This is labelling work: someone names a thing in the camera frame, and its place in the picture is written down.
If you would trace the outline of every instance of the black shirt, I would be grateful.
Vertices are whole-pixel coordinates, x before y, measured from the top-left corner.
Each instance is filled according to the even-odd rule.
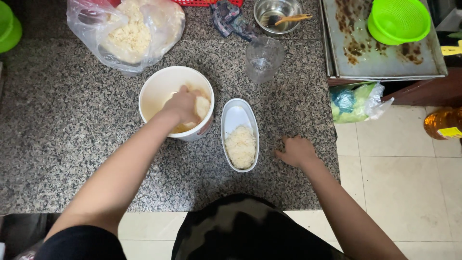
[[[35,260],[84,259],[125,260],[126,257],[114,234],[94,226],[71,227],[56,233],[35,257]],[[186,215],[172,250],[172,260],[183,259],[349,258],[268,201],[235,194]]]

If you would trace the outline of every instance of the cloth rag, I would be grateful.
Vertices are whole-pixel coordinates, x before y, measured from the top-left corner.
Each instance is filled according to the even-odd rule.
[[[221,36],[228,37],[234,32],[248,42],[258,37],[252,24],[242,15],[242,10],[228,0],[211,4],[210,10],[212,11],[213,25]]]

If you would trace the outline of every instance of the cooking oil bottle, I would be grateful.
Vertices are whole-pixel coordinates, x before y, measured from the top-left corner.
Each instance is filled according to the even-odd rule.
[[[442,109],[425,118],[424,129],[438,140],[462,138],[462,107]]]

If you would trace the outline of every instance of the yellow label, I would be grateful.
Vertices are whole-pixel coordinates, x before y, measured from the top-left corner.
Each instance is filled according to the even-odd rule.
[[[438,133],[444,138],[462,138],[462,132],[457,127],[443,128]]]

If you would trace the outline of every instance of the green colander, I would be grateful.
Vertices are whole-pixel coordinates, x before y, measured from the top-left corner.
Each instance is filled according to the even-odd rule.
[[[23,30],[10,7],[0,0],[0,53],[7,52],[16,46]]]
[[[430,31],[430,14],[419,0],[374,0],[367,27],[387,45],[417,42]]]

